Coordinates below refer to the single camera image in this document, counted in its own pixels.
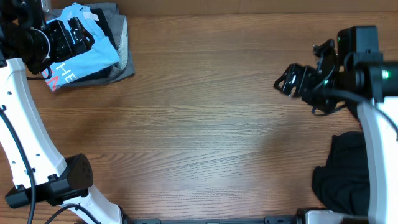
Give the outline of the light blue printed t-shirt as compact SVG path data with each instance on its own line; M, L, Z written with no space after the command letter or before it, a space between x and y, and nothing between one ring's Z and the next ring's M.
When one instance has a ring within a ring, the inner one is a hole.
M72 37L77 31L68 22L76 17L93 37L93 43L82 53L77 52L72 58L51 64L52 77L46 81L49 88L55 91L62 86L85 85L87 81L109 78L111 69L122 60L104 9L74 3L61 11L54 11L53 17L48 22L60 21Z

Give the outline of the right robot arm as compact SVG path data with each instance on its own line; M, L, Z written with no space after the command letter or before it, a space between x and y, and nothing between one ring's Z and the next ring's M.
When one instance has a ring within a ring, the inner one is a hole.
M275 88L299 97L316 116L348 108L360 132L332 139L312 189L324 210L304 212L302 223L397 222L397 62L385 61L376 34L346 30L316 45L317 66L290 64Z

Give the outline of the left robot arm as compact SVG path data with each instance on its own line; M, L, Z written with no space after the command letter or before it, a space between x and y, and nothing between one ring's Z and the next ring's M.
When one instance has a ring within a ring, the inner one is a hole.
M1 146L9 161L11 208L39 202L71 210L87 223L129 223L123 209L94 185L84 154L63 157L50 139L28 82L53 77L51 65L79 56L95 44L81 19L45 20L45 1L1 2Z

